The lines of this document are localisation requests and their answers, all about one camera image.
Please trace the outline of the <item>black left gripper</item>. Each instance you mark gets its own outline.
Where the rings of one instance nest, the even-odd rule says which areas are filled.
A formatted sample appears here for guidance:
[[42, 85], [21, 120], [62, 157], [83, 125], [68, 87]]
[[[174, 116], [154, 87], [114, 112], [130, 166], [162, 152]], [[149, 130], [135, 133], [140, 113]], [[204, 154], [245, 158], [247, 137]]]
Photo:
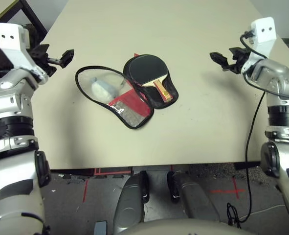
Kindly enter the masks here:
[[56, 59], [49, 57], [47, 53], [48, 47], [49, 44], [41, 44], [30, 49], [28, 53], [36, 65], [38, 65], [48, 76], [52, 76], [57, 69], [49, 64], [60, 65], [61, 68], [67, 67], [73, 59], [74, 49], [65, 51], [60, 59]]

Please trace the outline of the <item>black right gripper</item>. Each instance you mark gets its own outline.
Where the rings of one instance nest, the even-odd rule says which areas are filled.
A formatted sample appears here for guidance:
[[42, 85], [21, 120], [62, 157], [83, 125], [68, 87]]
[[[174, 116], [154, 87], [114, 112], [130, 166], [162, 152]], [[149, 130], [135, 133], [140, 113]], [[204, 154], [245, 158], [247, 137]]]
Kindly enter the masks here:
[[233, 54], [232, 59], [235, 60], [235, 64], [232, 65], [229, 65], [227, 58], [219, 52], [211, 52], [209, 55], [213, 62], [219, 64], [223, 68], [223, 71], [241, 73], [243, 65], [249, 58], [249, 52], [245, 52], [245, 49], [241, 47], [231, 47], [229, 50]]

